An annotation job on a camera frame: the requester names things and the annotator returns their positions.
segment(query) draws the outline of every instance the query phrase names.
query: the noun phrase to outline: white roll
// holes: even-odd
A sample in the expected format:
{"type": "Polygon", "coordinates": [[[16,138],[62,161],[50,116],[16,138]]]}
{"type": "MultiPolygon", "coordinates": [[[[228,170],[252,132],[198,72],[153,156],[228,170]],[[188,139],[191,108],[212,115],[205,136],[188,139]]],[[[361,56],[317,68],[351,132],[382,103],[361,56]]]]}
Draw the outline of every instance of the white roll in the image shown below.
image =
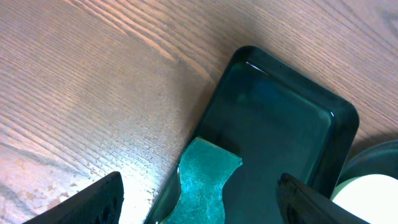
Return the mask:
{"type": "Polygon", "coordinates": [[[335,188],[331,200],[368,223],[398,223],[398,180],[387,175],[344,181],[335,188]]]}

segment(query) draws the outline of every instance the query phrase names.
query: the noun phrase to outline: green sponge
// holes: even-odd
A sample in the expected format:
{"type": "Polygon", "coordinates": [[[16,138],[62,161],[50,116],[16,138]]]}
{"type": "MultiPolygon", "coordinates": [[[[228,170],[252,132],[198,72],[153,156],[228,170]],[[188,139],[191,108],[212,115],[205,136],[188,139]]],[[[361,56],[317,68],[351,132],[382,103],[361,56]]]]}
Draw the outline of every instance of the green sponge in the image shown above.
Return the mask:
{"type": "Polygon", "coordinates": [[[240,157],[201,138],[181,156],[181,195],[166,224],[224,224],[223,186],[242,164],[240,157]]]}

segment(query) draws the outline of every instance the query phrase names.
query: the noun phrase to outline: wooden table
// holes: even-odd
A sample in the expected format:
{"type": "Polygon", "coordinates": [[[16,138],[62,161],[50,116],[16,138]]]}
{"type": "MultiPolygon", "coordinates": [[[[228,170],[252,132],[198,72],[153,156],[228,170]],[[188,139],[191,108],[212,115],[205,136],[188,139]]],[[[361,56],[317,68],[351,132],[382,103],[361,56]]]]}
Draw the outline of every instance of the wooden table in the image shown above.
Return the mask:
{"type": "Polygon", "coordinates": [[[114,170],[143,221],[242,45],[352,102],[354,152],[398,137],[395,0],[0,1],[0,223],[114,170]]]}

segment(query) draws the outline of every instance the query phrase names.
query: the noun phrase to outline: table surface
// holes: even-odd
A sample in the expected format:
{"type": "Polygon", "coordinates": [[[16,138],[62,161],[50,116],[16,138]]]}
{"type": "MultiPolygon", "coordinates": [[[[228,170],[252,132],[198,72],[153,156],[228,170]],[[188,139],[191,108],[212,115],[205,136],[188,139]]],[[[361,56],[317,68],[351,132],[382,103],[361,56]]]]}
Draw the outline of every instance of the table surface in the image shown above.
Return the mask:
{"type": "Polygon", "coordinates": [[[142,222],[243,45],[354,104],[354,153],[398,137],[395,0],[0,1],[0,223],[114,170],[142,222]]]}

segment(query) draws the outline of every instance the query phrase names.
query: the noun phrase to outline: dark green glass tray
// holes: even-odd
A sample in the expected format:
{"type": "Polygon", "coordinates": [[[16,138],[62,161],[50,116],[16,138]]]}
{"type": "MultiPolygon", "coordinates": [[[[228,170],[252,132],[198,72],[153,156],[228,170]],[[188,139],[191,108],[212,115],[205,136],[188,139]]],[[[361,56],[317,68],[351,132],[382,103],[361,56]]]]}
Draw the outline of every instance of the dark green glass tray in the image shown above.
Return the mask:
{"type": "MultiPolygon", "coordinates": [[[[275,196],[280,175],[290,173],[329,198],[358,126],[353,105],[247,46],[233,55],[192,139],[243,160],[223,188],[226,223],[282,223],[275,196]]],[[[146,223],[160,223],[179,193],[174,169],[146,223]]]]}

